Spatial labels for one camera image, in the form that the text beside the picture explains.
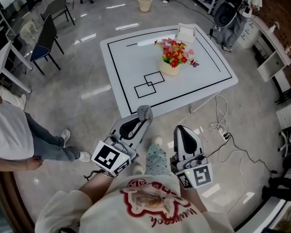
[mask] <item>wooden trim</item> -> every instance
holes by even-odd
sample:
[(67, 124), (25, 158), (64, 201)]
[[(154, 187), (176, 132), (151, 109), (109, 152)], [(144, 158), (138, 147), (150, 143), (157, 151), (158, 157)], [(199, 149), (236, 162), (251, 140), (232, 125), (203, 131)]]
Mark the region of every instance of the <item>wooden trim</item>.
[(34, 233), (34, 223), (12, 172), (0, 172), (0, 206), (14, 233)]

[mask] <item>beige bucket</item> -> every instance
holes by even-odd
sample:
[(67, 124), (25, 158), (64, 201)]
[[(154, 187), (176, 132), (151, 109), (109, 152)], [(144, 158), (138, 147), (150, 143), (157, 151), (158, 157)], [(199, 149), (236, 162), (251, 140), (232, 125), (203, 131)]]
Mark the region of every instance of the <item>beige bucket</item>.
[(152, 1), (153, 0), (138, 0), (140, 10), (143, 12), (148, 12), (150, 10)]

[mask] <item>flower pot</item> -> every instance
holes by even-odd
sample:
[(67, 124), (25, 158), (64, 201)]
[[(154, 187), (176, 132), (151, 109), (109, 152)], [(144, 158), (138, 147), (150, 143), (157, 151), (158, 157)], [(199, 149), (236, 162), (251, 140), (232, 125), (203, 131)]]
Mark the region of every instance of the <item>flower pot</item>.
[(176, 76), (179, 73), (180, 65), (177, 65), (175, 68), (173, 68), (173, 67), (171, 67), (171, 65), (166, 63), (164, 60), (160, 59), (159, 70), (163, 73), (168, 74), (168, 75)]

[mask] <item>patterned pants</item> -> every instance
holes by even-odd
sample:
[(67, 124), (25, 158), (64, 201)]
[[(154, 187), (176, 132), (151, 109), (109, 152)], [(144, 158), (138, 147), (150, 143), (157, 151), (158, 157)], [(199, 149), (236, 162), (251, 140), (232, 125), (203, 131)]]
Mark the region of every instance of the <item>patterned pants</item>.
[(153, 144), (149, 147), (146, 153), (145, 174), (170, 175), (167, 165), (166, 153), (157, 145)]

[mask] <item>gray pants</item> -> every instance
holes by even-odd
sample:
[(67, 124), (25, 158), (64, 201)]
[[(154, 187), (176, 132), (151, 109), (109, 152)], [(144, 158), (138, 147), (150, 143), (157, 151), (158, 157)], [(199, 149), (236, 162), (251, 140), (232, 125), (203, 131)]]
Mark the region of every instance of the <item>gray pants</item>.
[[(242, 15), (237, 15), (227, 27), (221, 29), (216, 42), (227, 48), (231, 48), (241, 36), (247, 21), (248, 18), (243, 17)], [(232, 34), (229, 37), (227, 37), (228, 29), (232, 30)]]
[(33, 137), (34, 157), (42, 160), (70, 161), (79, 159), (80, 151), (75, 147), (64, 146), (64, 139), (52, 136), (48, 130), (33, 120), (30, 114), (25, 113)]

